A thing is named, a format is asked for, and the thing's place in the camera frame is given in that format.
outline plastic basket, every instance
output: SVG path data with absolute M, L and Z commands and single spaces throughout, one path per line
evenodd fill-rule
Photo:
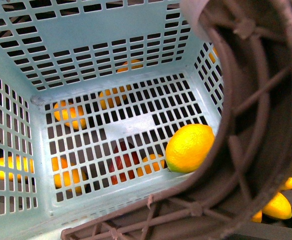
M 161 165 L 167 142 L 186 124 L 217 134 L 223 96 L 216 51 L 194 36 L 178 0 L 0 1 L 0 239 L 58 239 L 176 191 L 194 175 Z M 76 117 L 57 120 L 65 110 Z

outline yellow lemon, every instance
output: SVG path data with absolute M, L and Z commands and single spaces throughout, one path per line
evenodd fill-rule
M 218 57 L 218 53 L 217 50 L 215 49 L 215 47 L 212 48 L 212 50 L 214 51 L 215 55 Z M 216 59 L 214 57 L 214 55 L 211 53 L 208 54 L 210 60 L 212 61 L 212 63 L 214 64 L 216 62 Z
M 156 159 L 156 155 L 154 155 L 154 154 L 150 154 L 149 157 L 150 157 L 151 160 Z M 148 161 L 148 158 L 145 157 L 142 161 L 145 163 L 145 162 Z M 161 160 L 160 164 L 161 164 L 161 167 L 164 168 L 165 161 Z M 152 166 L 153 166 L 155 172 L 160 170 L 159 164 L 157 162 L 154 162 L 152 164 Z M 146 165 L 144 168 L 145 168 L 146 174 L 150 174 L 152 172 L 151 168 L 150 168 L 150 165 Z M 137 175 L 138 175 L 138 177 L 144 176 L 144 173 L 143 173 L 141 167 L 137 168 Z
M 123 86 L 120 86 L 120 87 L 119 87 L 119 90 L 120 90 L 121 93 L 123 93 L 123 92 L 125 91 L 125 88 L 124 88 Z M 128 90 L 128 91 L 131 90 L 131 85 L 127 85 L 127 90 Z M 113 94 L 117 94 L 117 93 L 118 93 L 118 89 L 114 87 L 114 88 L 112 89 L 112 92 L 113 92 Z M 105 93 L 106 93 L 106 96 L 110 96 L 110 95 L 111 95 L 111 92 L 110 92 L 109 89 L 105 90 Z M 101 93 L 99 94 L 99 97 L 102 98 L 103 96 L 104 96 L 104 93 L 101 92 Z M 125 101 L 125 100 L 127 99 L 127 95 L 123 95 L 123 96 L 122 96 L 122 99 Z M 116 97 L 115 97 L 115 101 L 116 101 L 117 106 L 121 105 L 121 101 L 120 101 L 120 97 L 119 97 L 119 96 L 116 96 Z M 108 98 L 108 99 L 107 99 L 107 102 L 108 102 L 108 105 L 109 105 L 109 107 L 110 107 L 111 109 L 115 106 L 115 105 L 114 105 L 114 102 L 113 102 L 113 100 L 112 100 L 112 98 Z M 105 101 L 105 100 L 101 100 L 101 101 L 100 101 L 100 105 L 101 105 L 101 108 L 102 108 L 103 110 L 106 110 L 106 109 L 107 109 L 107 105 L 106 105 L 106 101 Z
M 262 211 L 257 212 L 251 219 L 252 222 L 261 223 L 262 221 Z
M 65 107 L 65 106 L 67 106 L 66 101 L 61 101 L 60 102 L 60 106 L 58 105 L 58 103 L 56 103 L 54 105 L 54 109 L 57 109 L 59 107 Z M 70 118 L 71 119 L 74 119 L 74 118 L 77 117 L 76 109 L 74 107 L 71 107 L 69 109 L 69 111 L 70 111 Z M 78 111 L 79 116 L 83 116 L 84 115 L 84 110 L 83 110 L 82 106 L 78 106 L 77 107 L 77 111 Z M 69 115 L 68 115 L 68 110 L 67 109 L 61 110 L 61 114 L 62 114 L 62 119 L 63 120 L 69 120 Z M 57 121 L 60 121 L 61 120 L 60 111 L 55 111 L 54 112 L 54 116 L 55 116 L 55 118 L 56 118 Z M 65 125 L 67 127 L 70 127 L 70 123 L 69 122 L 66 122 Z M 81 125 L 81 128 L 82 129 L 87 128 L 86 120 L 84 118 L 80 119 L 80 125 Z M 72 121 L 72 127 L 74 129 L 76 129 L 76 130 L 79 130 L 79 124 L 78 124 L 78 121 L 77 120 Z
M 276 220 L 286 220 L 292 217 L 290 202 L 280 192 L 262 209 L 262 213 Z
M 203 124 L 189 124 L 172 136 L 166 148 L 166 162 L 173 172 L 195 171 L 206 158 L 215 140 L 212 128 Z
M 63 157 L 60 158 L 60 163 L 61 163 L 61 168 L 62 169 L 65 169 L 65 168 L 68 167 L 67 160 L 64 159 Z M 51 165 L 52 165 L 52 170 L 53 171 L 59 170 L 57 157 L 53 157 L 51 159 Z M 72 173 L 73 184 L 79 183 L 80 182 L 80 177 L 79 177 L 78 169 L 73 169 L 71 171 L 71 173 Z M 84 181 L 87 180 L 87 176 L 83 171 L 81 171 L 81 175 L 82 175 L 82 179 Z M 71 178 L 70 178 L 69 171 L 63 172 L 62 173 L 62 177 L 60 176 L 60 174 L 54 175 L 54 182 L 55 182 L 55 186 L 56 186 L 57 189 L 62 187 L 62 183 L 61 183 L 62 180 L 64 182 L 65 187 L 71 185 Z M 76 193 L 81 193 L 81 187 L 76 187 L 75 191 L 76 191 Z
M 292 189 L 292 177 L 288 178 L 283 186 L 281 186 L 281 190 L 289 190 Z
M 29 172 L 28 164 L 27 164 L 27 158 L 26 157 L 23 158 L 23 167 L 24 167 L 24 169 L 21 169 L 21 160 L 20 160 L 19 156 L 17 156 L 15 158 L 15 161 L 11 156 L 9 156 L 8 157 L 8 167 L 10 169 L 14 168 L 14 163 L 16 164 L 16 169 L 17 170 L 20 170 L 20 171 L 23 170 L 25 172 Z M 5 160 L 4 160 L 3 157 L 0 158 L 0 166 L 2 166 L 2 167 L 5 166 Z M 29 160 L 29 168 L 30 168 L 30 172 L 33 174 L 34 173 L 34 166 L 33 166 L 33 160 L 32 159 Z M 9 179 L 10 182 L 13 181 L 13 178 L 14 178 L 13 173 L 11 173 L 11 172 L 8 173 L 8 179 Z M 5 179 L 5 172 L 4 171 L 0 171 L 0 180 L 4 180 L 4 179 Z M 17 175 L 17 180 L 18 180 L 18 182 L 21 182 L 21 175 L 20 174 Z

